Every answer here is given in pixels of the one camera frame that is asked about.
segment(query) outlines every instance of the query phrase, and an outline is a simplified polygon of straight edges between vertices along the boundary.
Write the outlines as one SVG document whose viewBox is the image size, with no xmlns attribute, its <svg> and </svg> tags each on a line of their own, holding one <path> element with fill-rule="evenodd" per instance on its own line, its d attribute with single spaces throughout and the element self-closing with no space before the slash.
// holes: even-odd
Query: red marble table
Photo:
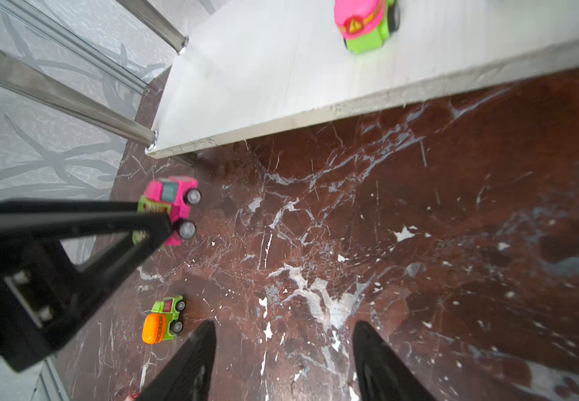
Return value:
<svg viewBox="0 0 579 401">
<path fill-rule="evenodd" d="M 191 175 L 198 235 L 61 351 L 74 401 L 148 384 L 204 319 L 213 400 L 358 399 L 360 319 L 439 400 L 579 400 L 579 70 L 208 149 L 193 169 L 143 153 L 127 145 L 111 198 Z M 144 344 L 173 293 L 183 335 Z"/>
</svg>

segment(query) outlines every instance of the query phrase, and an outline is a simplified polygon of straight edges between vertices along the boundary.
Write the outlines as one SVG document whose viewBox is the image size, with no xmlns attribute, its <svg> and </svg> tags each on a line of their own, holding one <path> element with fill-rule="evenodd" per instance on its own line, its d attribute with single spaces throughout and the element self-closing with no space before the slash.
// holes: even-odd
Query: toy truck cab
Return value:
<svg viewBox="0 0 579 401">
<path fill-rule="evenodd" d="M 138 212 L 167 213 L 175 228 L 175 233 L 167 238 L 165 245 L 177 246 L 183 239 L 196 235 L 196 225 L 189 221 L 191 206 L 200 203 L 198 181 L 185 176 L 158 178 L 149 182 L 138 202 Z M 140 240 L 141 234 L 134 233 L 133 242 Z"/>
<path fill-rule="evenodd" d="M 156 301 L 142 326 L 142 341 L 157 344 L 163 340 L 172 340 L 182 331 L 181 311 L 185 309 L 182 295 L 167 297 Z"/>
<path fill-rule="evenodd" d="M 377 49 L 398 28 L 396 0 L 336 0 L 334 22 L 347 49 L 362 53 Z"/>
</svg>

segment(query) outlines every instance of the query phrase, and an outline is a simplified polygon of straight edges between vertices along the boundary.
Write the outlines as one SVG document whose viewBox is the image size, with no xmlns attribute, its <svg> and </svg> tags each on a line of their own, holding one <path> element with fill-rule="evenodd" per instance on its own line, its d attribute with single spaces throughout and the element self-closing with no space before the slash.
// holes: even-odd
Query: orange and green toy truck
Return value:
<svg viewBox="0 0 579 401">
<path fill-rule="evenodd" d="M 398 29 L 396 0 L 336 0 L 334 22 L 355 54 L 378 49 Z"/>
<path fill-rule="evenodd" d="M 182 332 L 181 312 L 185 309 L 182 298 L 182 295 L 168 296 L 153 304 L 152 313 L 144 319 L 142 341 L 157 344 L 163 340 L 173 340 L 176 334 Z"/>
</svg>

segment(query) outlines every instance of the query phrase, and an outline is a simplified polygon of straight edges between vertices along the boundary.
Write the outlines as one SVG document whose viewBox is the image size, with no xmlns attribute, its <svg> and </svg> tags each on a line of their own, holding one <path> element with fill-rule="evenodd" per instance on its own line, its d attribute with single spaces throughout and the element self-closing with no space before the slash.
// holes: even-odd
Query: toy truck window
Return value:
<svg viewBox="0 0 579 401">
<path fill-rule="evenodd" d="M 178 183 L 164 182 L 162 183 L 162 195 L 160 198 L 165 202 L 174 203 L 176 201 L 176 194 L 178 193 Z"/>
</svg>

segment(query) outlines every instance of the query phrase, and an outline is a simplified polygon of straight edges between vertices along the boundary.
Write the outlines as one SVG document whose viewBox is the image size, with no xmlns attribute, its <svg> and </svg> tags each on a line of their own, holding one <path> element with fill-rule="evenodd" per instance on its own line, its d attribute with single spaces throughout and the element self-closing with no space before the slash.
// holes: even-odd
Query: brown marble surface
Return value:
<svg viewBox="0 0 579 401">
<path fill-rule="evenodd" d="M 74 401 L 148 384 L 203 319 L 213 400 L 356 400 L 359 319 L 439 400 L 579 400 L 579 70 L 208 149 L 193 169 L 128 144 L 112 199 L 169 174 L 200 182 L 198 235 L 60 353 Z M 174 293 L 183 335 L 144 344 Z"/>
</svg>

